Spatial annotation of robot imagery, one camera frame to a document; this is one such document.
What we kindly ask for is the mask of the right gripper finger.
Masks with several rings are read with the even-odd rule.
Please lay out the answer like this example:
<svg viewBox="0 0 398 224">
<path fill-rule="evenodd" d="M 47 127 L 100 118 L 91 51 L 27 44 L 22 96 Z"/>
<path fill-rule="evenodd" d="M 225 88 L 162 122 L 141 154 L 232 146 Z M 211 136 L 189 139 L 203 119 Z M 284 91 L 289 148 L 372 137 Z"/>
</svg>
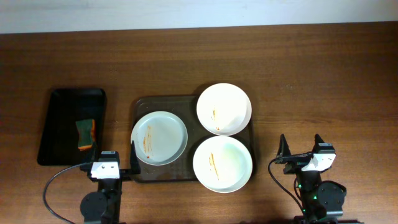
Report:
<svg viewBox="0 0 398 224">
<path fill-rule="evenodd" d="M 281 134 L 279 140 L 279 148 L 277 151 L 277 158 L 286 157 L 286 156 L 291 156 L 291 152 L 284 134 Z"/>
<path fill-rule="evenodd" d="M 314 152 L 319 152 L 325 147 L 323 145 L 325 142 L 323 141 L 323 139 L 320 137 L 319 134 L 316 134 L 314 136 L 314 138 L 315 138 L 315 144 L 314 144 L 314 147 L 313 147 L 313 151 Z"/>
</svg>

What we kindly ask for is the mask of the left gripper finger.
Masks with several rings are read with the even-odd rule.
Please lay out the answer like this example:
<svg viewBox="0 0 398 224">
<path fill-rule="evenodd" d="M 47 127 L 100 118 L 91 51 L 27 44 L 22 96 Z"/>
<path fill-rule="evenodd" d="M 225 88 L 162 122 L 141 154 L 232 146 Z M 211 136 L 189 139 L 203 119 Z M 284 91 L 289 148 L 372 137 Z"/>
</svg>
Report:
<svg viewBox="0 0 398 224">
<path fill-rule="evenodd" d="M 136 155 L 134 142 L 131 143 L 130 167 L 131 167 L 131 174 L 137 175 L 137 174 L 141 173 L 141 167 L 139 165 L 139 160 L 138 160 L 137 155 Z"/>
<path fill-rule="evenodd" d="M 82 160 L 82 163 L 92 163 L 95 162 L 98 158 L 98 146 L 97 143 L 94 142 L 91 145 L 90 150 L 88 151 L 87 155 Z"/>
</svg>

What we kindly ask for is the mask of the green and orange sponge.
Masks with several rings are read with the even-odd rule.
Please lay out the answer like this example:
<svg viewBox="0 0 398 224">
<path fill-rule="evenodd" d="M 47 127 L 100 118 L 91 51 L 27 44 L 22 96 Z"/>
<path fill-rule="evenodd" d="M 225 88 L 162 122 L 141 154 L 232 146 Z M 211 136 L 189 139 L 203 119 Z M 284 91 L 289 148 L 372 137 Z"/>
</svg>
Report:
<svg viewBox="0 0 398 224">
<path fill-rule="evenodd" d="M 75 124 L 78 131 L 78 149 L 80 151 L 91 149 L 96 142 L 95 120 L 84 119 L 76 121 Z"/>
</svg>

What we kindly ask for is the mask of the pale blue plate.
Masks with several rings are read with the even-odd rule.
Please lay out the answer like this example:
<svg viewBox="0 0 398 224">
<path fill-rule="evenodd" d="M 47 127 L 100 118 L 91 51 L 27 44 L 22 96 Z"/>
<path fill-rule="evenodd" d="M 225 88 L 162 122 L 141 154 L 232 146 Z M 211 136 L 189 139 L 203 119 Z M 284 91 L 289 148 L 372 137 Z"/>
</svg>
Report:
<svg viewBox="0 0 398 224">
<path fill-rule="evenodd" d="M 177 160 L 187 142 L 188 132 L 184 122 L 166 111 L 144 115 L 131 133 L 137 158 L 152 166 L 163 166 Z"/>
</svg>

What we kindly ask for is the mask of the pale green plate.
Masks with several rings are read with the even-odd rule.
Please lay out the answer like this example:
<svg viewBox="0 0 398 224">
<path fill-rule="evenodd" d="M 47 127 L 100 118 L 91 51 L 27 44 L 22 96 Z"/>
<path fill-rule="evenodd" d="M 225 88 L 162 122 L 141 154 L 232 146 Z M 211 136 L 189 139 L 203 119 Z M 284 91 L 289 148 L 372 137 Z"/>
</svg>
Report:
<svg viewBox="0 0 398 224">
<path fill-rule="evenodd" d="M 250 179 L 253 167 L 247 147 L 229 136 L 206 139 L 193 156 L 193 170 L 199 182 L 222 194 L 242 188 Z"/>
</svg>

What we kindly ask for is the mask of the cream white plate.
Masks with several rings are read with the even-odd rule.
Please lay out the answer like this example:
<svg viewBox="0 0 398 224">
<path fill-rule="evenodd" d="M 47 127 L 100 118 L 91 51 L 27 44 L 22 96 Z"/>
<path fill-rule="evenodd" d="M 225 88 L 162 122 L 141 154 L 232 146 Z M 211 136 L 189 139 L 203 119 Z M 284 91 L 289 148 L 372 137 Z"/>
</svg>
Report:
<svg viewBox="0 0 398 224">
<path fill-rule="evenodd" d="M 199 122 L 207 131 L 219 136 L 232 136 L 248 125 L 252 106 L 240 87 L 217 83 L 199 96 L 196 111 Z"/>
</svg>

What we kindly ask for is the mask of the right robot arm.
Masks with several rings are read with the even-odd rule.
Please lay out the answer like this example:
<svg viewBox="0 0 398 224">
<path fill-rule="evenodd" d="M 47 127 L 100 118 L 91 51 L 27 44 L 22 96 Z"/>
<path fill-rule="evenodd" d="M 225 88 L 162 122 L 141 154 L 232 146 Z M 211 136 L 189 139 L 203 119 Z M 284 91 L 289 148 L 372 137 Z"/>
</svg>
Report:
<svg viewBox="0 0 398 224">
<path fill-rule="evenodd" d="M 285 136 L 281 134 L 276 158 L 270 163 L 285 165 L 283 173 L 295 176 L 295 193 L 290 196 L 302 215 L 294 217 L 292 223 L 339 223 L 347 189 L 337 182 L 321 178 L 336 158 L 335 148 L 319 134 L 314 136 L 314 141 L 311 151 L 292 154 Z"/>
</svg>

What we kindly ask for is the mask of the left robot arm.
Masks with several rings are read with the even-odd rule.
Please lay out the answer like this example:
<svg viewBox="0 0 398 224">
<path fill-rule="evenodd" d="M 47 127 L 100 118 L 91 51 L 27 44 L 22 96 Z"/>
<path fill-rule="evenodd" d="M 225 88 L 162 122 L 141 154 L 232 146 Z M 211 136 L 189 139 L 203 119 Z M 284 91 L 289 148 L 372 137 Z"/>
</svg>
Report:
<svg viewBox="0 0 398 224">
<path fill-rule="evenodd" d="M 120 169 L 119 153 L 99 151 L 97 143 L 91 145 L 89 164 L 84 166 L 88 178 L 98 184 L 97 190 L 88 193 L 81 201 L 80 212 L 84 223 L 118 224 L 122 184 L 132 180 L 133 175 L 141 173 L 141 167 L 131 145 L 130 168 Z"/>
</svg>

